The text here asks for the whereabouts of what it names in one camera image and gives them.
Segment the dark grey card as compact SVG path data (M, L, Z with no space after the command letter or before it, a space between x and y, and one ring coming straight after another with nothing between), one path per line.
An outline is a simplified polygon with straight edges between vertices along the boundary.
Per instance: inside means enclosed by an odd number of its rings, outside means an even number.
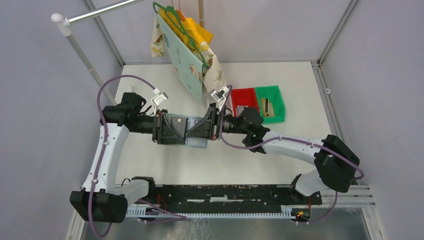
M188 119L181 116L172 116L170 118L170 126L184 140L186 137Z

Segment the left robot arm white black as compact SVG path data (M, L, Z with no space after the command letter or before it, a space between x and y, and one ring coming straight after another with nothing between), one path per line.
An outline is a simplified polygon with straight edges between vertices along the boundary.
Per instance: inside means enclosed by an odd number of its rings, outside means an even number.
M125 92L119 104L103 108L91 169L81 189L72 191L69 198L83 220L121 223L129 206L139 199L145 204L156 200L156 184L152 177L135 176L125 186L116 186L119 161L129 134L154 134L156 119L140 113L146 102L134 92Z

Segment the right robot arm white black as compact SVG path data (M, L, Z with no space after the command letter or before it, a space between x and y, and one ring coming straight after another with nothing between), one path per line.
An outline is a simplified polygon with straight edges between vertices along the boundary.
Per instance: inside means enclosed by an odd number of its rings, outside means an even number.
M245 107L239 116L220 112L211 106L205 116L184 133L185 138L221 139L224 133L244 134L240 149L253 153L283 155L315 167L297 175L289 189L289 199L302 204L309 196L323 190L347 193L356 173L362 174L360 160L336 135L324 139L284 136L263 126L264 119L253 107Z

